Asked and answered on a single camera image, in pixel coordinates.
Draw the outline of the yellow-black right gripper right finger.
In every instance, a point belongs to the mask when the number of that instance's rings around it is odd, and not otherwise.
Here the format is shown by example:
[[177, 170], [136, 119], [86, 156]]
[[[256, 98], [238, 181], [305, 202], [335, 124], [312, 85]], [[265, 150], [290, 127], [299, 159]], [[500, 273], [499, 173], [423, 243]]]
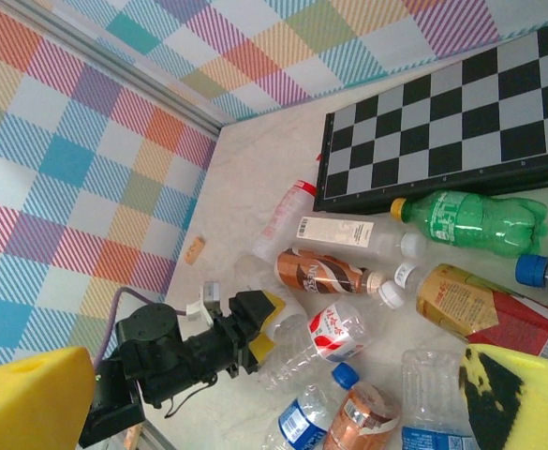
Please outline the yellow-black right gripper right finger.
[[548, 359], [469, 344], [458, 384], [481, 449], [548, 449]]

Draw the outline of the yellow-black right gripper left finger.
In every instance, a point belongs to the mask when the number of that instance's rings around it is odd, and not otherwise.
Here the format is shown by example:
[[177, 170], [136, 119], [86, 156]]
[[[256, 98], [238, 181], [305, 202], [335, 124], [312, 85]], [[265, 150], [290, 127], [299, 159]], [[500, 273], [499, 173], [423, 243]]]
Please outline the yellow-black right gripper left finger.
[[83, 347], [1, 365], [0, 449], [74, 449], [95, 384]]

